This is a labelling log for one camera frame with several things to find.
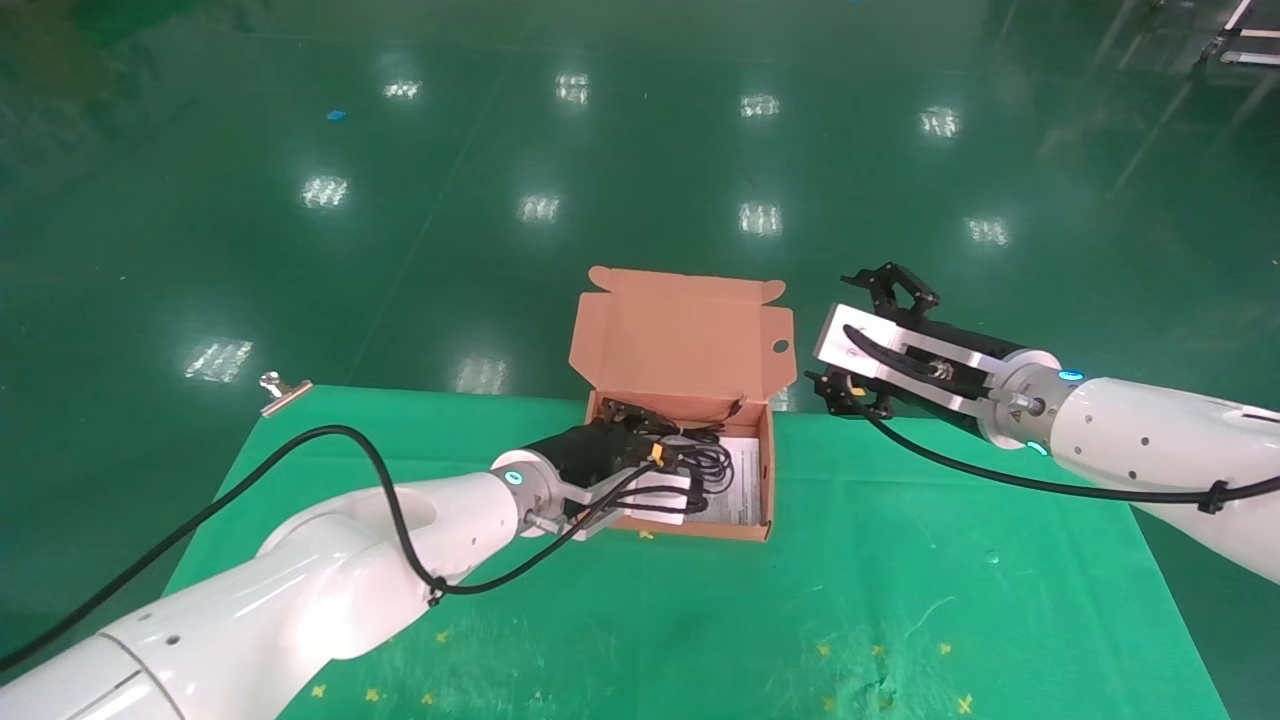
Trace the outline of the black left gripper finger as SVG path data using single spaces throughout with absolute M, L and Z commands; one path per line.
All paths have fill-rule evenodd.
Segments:
M 620 427 L 639 436 L 657 436 L 663 430 L 663 416 L 648 407 L 616 398 L 603 398 L 598 419 L 608 427 Z

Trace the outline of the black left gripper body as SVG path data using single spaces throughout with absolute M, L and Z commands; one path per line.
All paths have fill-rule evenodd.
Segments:
M 538 442 L 554 474 L 550 497 L 562 503 L 598 503 L 626 471 L 653 455 L 653 441 L 623 424 L 591 421 Z

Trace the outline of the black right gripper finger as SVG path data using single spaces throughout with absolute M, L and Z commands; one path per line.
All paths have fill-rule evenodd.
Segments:
M 893 323 L 923 323 L 940 296 L 909 268 L 886 263 L 844 275 L 844 283 L 870 295 L 872 313 Z
M 863 378 L 846 370 L 805 372 L 814 393 L 826 404 L 832 416 L 870 416 L 881 420 L 895 416 L 892 395 L 877 379 Z

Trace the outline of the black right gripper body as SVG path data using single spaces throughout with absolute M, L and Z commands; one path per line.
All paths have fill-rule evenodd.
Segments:
M 955 370 L 950 377 L 952 387 L 948 389 L 928 389 L 925 397 L 933 404 L 959 404 L 964 401 L 977 401 L 980 398 L 978 389 L 986 387 L 986 397 L 997 404 L 1009 404 L 1015 389 L 1010 389 L 1010 380 L 1018 383 L 1019 373 L 1027 374 L 1025 368 L 1033 365 L 1033 352 L 1023 345 L 1012 341 L 996 338 L 977 331 L 966 331 L 947 322 L 925 320 L 925 334 L 937 341 L 950 343 L 977 355 L 993 357 L 998 361 L 996 369 L 987 365 L 965 365 L 952 361 Z

